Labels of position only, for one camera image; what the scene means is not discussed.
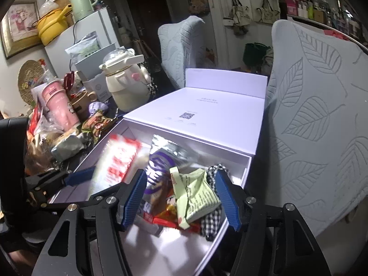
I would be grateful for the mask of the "red white snack bag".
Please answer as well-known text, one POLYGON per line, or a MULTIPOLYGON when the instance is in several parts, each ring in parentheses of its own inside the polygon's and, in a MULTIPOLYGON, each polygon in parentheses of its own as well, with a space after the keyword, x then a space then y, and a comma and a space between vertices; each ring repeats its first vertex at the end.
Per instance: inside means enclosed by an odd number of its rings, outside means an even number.
POLYGON ((111 135, 96 164, 90 183, 92 192, 100 192, 121 183, 141 146, 138 140, 111 135))

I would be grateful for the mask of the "red cartoon snack packet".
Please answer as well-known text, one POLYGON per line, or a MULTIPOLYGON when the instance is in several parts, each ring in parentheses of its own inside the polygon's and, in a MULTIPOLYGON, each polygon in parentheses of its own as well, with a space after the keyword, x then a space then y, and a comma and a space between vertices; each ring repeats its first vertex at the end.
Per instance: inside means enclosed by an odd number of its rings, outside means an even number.
POLYGON ((188 229, 182 229, 178 223, 176 206, 173 204, 167 204, 164 211, 153 217, 152 223, 178 230, 188 230, 197 234, 200 233, 201 228, 200 223, 195 222, 193 224, 190 224, 190 227, 188 229))

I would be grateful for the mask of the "black white checkered scrunchie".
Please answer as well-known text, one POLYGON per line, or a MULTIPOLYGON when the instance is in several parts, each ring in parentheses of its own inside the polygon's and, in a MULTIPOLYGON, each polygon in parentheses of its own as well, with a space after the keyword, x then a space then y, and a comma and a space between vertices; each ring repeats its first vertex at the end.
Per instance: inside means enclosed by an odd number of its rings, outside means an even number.
MULTIPOLYGON (((215 176, 218 171, 225 172, 227 176, 229 176, 229 171, 221 163, 210 166, 207 170, 207 183, 211 187, 212 191, 218 196, 216 190, 216 180, 215 176)), ((205 215, 201 218, 201 228, 200 235, 205 237, 207 241, 213 242, 220 228, 220 219, 221 219, 221 206, 218 206, 209 214, 205 215)))

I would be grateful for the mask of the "purple silver snack pouch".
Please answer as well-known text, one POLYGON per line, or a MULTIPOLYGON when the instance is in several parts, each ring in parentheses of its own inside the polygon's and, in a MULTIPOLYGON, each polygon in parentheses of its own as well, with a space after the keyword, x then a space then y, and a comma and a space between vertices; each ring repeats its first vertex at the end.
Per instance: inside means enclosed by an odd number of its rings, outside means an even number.
POLYGON ((183 147, 163 136, 154 135, 149 154, 147 186, 143 200, 152 207, 156 206, 168 186, 170 168, 186 168, 195 163, 199 154, 191 148, 183 147))

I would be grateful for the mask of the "green tea packet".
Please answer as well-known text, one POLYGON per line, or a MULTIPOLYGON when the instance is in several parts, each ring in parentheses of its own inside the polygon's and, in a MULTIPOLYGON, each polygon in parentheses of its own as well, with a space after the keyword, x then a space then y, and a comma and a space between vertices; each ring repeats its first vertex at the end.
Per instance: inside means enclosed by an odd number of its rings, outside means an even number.
POLYGON ((219 197, 207 183, 204 169, 182 174, 177 167, 172 167, 170 176, 180 228, 189 229, 192 222, 212 213, 221 205, 219 197))

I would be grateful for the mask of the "pink cup stack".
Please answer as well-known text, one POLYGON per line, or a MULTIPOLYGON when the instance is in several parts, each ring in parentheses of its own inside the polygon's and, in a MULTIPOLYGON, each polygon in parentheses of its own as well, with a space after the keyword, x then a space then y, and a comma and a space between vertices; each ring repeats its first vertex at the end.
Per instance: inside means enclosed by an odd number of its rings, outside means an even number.
POLYGON ((65 132, 80 125, 79 118, 61 81, 55 80, 47 84, 41 94, 46 102, 46 107, 65 132))

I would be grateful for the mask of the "woven round fan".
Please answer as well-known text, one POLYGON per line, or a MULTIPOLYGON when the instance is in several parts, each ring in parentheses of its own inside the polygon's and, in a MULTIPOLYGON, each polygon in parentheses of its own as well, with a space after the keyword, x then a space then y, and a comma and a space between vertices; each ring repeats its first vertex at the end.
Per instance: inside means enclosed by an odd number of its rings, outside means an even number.
POLYGON ((36 102, 31 93, 37 81, 43 76, 45 70, 40 61, 27 60, 19 69, 17 87, 22 100, 29 106, 35 106, 36 102))

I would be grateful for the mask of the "white mini fridge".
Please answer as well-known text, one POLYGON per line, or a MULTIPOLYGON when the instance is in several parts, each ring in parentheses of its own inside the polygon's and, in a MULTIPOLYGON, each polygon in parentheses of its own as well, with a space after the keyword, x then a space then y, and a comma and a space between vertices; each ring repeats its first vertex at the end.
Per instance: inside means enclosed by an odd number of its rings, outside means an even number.
POLYGON ((122 45, 118 25, 113 18, 112 10, 110 8, 97 10, 66 29, 60 36, 45 46, 51 66, 58 77, 62 78, 70 71, 70 57, 65 51, 66 48, 76 44, 84 36, 94 31, 101 47, 110 44, 115 44, 116 47, 122 45))

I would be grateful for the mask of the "grey storage box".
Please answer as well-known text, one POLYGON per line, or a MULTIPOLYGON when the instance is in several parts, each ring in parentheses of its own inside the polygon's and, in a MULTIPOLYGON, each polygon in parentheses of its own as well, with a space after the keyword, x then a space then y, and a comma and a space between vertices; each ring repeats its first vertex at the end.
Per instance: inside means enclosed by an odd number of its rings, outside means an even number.
POLYGON ((82 72, 87 81, 93 79, 96 75, 101 73, 99 67, 103 64, 104 57, 111 51, 114 51, 116 48, 117 47, 115 43, 113 43, 94 52, 90 56, 75 64, 77 71, 82 72))

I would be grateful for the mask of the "cream pig-shaped kettle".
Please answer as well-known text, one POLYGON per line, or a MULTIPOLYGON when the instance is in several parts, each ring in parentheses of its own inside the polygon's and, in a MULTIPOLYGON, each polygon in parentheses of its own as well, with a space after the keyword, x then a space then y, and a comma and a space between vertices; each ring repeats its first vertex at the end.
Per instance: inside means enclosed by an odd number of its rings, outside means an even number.
POLYGON ((99 69, 118 108, 127 113, 146 104, 151 97, 152 79, 143 63, 143 55, 119 47, 108 53, 99 69))

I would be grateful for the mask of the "near light blue chair cover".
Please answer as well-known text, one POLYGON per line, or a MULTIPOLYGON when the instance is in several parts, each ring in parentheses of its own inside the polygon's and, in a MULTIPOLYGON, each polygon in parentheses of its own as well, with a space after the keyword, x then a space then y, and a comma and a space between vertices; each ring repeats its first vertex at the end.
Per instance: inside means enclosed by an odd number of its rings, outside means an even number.
POLYGON ((287 20, 272 28, 266 92, 266 199, 293 203, 314 235, 367 196, 367 54, 287 20))

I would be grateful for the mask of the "light blue chair cover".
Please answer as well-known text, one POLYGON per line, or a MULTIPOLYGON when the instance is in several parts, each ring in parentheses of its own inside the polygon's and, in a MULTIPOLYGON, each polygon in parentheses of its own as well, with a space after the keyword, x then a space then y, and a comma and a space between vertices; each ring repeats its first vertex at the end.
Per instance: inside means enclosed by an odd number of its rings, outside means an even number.
POLYGON ((293 203, 314 235, 367 196, 367 54, 287 20, 272 28, 266 92, 266 199, 293 203))
POLYGON ((185 70, 201 68, 205 61, 205 22, 189 16, 175 24, 164 24, 158 29, 161 47, 161 66, 176 89, 186 84, 185 70))

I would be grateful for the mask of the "gold framed picture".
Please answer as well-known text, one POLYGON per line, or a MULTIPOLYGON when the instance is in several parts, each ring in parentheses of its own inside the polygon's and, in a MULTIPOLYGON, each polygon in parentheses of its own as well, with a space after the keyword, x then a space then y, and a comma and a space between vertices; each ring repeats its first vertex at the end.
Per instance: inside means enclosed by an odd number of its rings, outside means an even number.
POLYGON ((1 21, 1 42, 6 59, 41 44, 36 24, 37 0, 15 0, 1 21))

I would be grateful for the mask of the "yellow enamel pot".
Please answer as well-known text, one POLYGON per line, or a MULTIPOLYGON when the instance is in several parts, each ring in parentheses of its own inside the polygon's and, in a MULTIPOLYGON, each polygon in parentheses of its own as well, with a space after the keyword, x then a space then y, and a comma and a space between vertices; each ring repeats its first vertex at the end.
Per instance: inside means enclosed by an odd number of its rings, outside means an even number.
POLYGON ((72 12, 72 4, 64 9, 55 9, 45 14, 36 24, 38 36, 44 46, 47 46, 68 28, 66 16, 72 12))

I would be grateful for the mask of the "far light blue chair cover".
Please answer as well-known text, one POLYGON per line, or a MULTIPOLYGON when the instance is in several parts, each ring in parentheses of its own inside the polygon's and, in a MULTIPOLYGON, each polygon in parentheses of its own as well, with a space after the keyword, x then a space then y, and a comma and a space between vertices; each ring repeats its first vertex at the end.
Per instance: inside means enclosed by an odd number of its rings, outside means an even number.
POLYGON ((189 16, 175 24, 164 24, 158 29, 161 47, 161 66, 176 89, 186 84, 185 70, 201 68, 205 61, 205 22, 189 16))

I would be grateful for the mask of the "mint green electric kettle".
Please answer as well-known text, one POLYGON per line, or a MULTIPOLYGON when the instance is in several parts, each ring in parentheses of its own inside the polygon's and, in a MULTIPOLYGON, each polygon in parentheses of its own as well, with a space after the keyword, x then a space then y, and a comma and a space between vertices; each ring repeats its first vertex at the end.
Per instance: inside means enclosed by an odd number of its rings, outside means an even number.
POLYGON ((94 12, 98 0, 70 0, 74 21, 78 22, 94 12))

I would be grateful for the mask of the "hanging tote bag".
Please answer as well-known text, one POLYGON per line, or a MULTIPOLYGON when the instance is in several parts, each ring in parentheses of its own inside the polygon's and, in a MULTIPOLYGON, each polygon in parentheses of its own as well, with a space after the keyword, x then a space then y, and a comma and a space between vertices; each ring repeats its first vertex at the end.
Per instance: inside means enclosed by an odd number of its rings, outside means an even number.
POLYGON ((235 36, 243 37, 248 33, 251 21, 248 6, 243 6, 240 0, 231 0, 231 9, 223 18, 223 25, 230 27, 235 36))

